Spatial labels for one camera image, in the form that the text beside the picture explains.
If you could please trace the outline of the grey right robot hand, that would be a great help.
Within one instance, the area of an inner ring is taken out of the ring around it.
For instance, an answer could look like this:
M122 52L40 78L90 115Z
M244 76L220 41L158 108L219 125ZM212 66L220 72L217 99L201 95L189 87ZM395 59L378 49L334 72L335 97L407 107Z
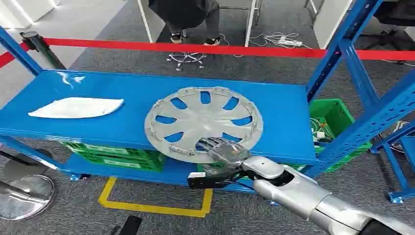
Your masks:
M219 137L201 138L196 146L204 149L216 162L221 162L228 168L239 168L245 160L253 156L239 143Z

